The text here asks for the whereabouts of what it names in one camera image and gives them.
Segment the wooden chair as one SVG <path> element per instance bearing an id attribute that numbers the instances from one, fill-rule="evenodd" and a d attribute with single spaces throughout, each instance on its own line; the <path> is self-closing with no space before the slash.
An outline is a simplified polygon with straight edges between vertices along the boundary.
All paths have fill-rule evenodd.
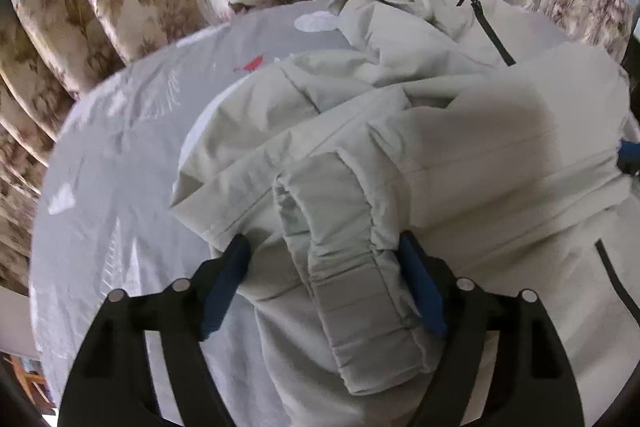
<path id="1" fill-rule="evenodd" d="M 56 405 L 38 360 L 2 352 L 1 363 L 41 415 L 56 415 Z"/>

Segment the grey animal print bedsheet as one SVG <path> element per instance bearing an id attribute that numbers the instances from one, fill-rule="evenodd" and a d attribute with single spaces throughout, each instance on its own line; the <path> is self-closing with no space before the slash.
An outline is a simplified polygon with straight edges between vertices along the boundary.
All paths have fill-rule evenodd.
<path id="1" fill-rule="evenodd" d="M 110 291 L 161 291 L 208 258 L 205 243 L 168 211 L 182 144 L 254 58 L 270 64 L 343 49 L 327 6 L 298 2 L 199 31 L 74 106 L 44 179 L 30 276 L 32 329 L 56 401 Z"/>

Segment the beige hooded jacket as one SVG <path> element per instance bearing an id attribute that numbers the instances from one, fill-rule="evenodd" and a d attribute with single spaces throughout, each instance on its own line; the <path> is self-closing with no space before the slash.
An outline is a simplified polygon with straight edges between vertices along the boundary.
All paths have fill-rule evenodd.
<path id="1" fill-rule="evenodd" d="M 252 245 L 241 291 L 295 426 L 416 410 L 442 346 L 401 282 L 405 231 L 486 291 L 536 291 L 588 425 L 638 364 L 596 249 L 631 193 L 627 76 L 545 17 L 483 3 L 512 65 L 461 0 L 333 0 L 348 48 L 253 72 L 180 168 L 174 216 L 214 253 Z"/>

